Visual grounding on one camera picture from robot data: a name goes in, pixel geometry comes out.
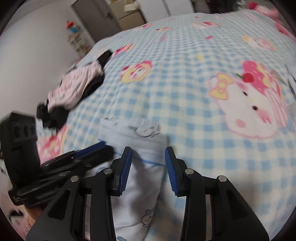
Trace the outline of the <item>person's left hand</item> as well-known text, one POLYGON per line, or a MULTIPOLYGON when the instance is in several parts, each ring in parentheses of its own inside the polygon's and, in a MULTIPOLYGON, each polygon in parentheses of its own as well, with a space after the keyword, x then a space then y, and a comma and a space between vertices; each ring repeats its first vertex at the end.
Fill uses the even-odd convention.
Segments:
POLYGON ((27 207, 25 206, 26 212, 29 214, 30 219, 36 221, 38 217, 41 215, 43 212, 42 209, 39 207, 27 207))

